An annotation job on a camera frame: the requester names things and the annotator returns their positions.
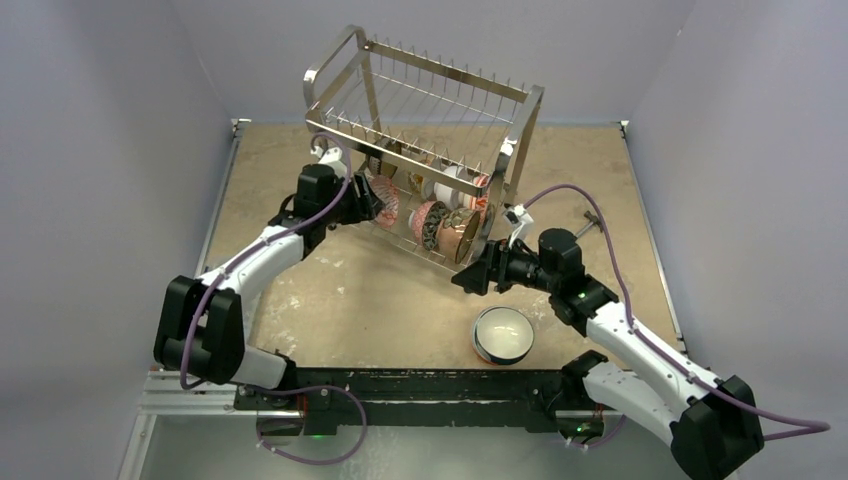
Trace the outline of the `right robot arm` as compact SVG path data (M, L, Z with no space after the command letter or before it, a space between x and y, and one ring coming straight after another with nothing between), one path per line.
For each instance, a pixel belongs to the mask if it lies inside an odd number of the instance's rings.
M619 411L666 444L691 479L724 479L763 449L747 383L720 378L629 319L625 303L586 272L570 231L547 229L538 247L490 241L451 282L480 296L516 285L542 291L562 323L626 363L623 371L597 352L572 361L561 381L569 404L594 401Z

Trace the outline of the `orange patterned bowl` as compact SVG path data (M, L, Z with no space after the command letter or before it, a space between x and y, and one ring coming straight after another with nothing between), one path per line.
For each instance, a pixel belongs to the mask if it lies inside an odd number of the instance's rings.
M472 183L477 187L487 187L488 184L489 184L489 175L488 174L478 175L473 179ZM467 206L474 211L478 211L480 213L481 218L484 219L486 217L486 211L487 211L487 207L488 207L488 199L489 199L489 192L486 191L483 194L481 194L480 196L470 197L469 200L467 201Z

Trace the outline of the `black leaf patterned bowl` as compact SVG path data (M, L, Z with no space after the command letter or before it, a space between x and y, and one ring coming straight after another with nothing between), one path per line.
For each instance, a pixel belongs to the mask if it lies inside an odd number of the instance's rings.
M415 241L427 251L433 251L438 245L438 230L444 217L449 213L448 206L442 201L426 201L410 214L408 226Z

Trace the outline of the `brown glazed bowl stack top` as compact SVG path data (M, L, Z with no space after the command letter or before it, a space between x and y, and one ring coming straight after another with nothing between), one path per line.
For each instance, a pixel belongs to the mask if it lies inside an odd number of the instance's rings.
M467 255L480 225L481 212L461 207L451 211L437 231L438 251L453 263Z

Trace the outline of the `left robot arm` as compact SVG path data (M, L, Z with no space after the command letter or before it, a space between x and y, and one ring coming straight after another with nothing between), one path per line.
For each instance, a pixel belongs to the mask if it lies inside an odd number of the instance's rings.
M330 227L372 221L383 207L364 173L345 177L329 165L305 166L295 193L248 247L199 278L178 276L168 284L155 361L218 385L257 386L275 409L292 405L298 382L286 372L295 363L248 346L245 309L284 270L312 253Z

